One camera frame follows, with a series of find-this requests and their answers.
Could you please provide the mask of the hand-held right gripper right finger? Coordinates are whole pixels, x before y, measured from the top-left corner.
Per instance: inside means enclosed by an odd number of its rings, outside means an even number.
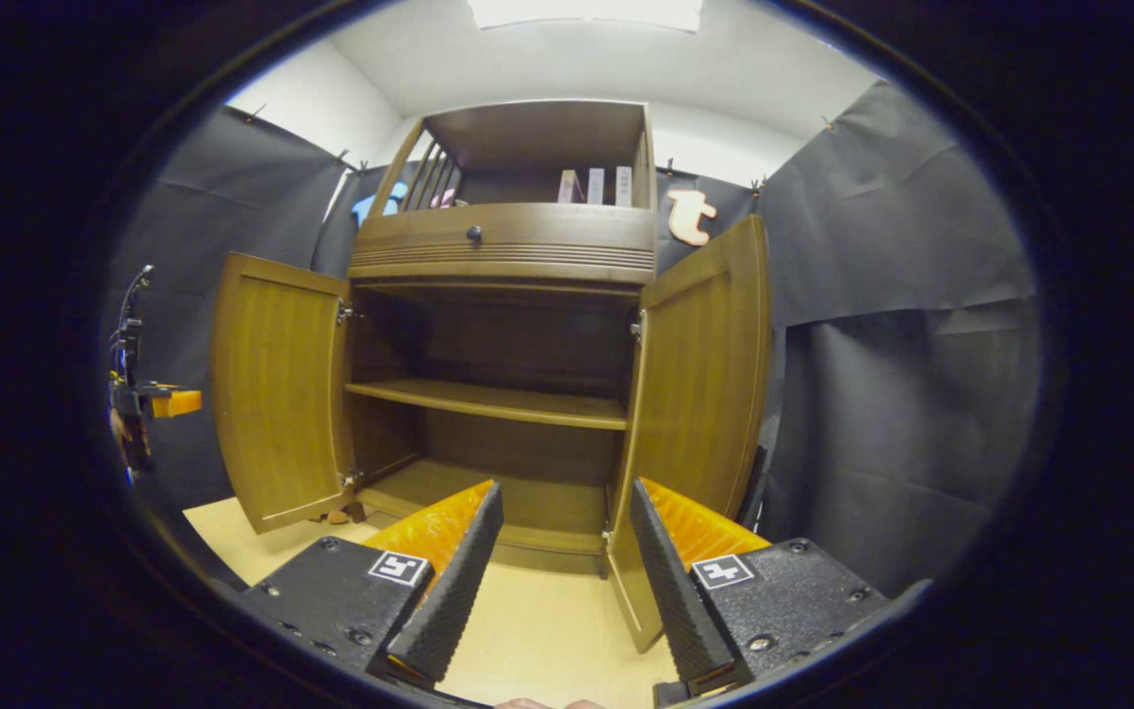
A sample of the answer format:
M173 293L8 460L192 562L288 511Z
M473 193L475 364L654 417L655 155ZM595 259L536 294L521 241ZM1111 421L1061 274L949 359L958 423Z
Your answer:
M634 481L631 521L665 623L675 690L733 689L788 672L888 606L809 539L765 542L649 479Z

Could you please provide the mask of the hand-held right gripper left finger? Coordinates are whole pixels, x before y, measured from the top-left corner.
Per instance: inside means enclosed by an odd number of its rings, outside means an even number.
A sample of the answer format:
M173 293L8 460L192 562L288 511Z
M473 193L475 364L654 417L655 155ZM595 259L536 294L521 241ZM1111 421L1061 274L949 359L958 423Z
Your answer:
M284 640L356 677L445 678L503 526L485 480L353 543L324 535L242 594Z

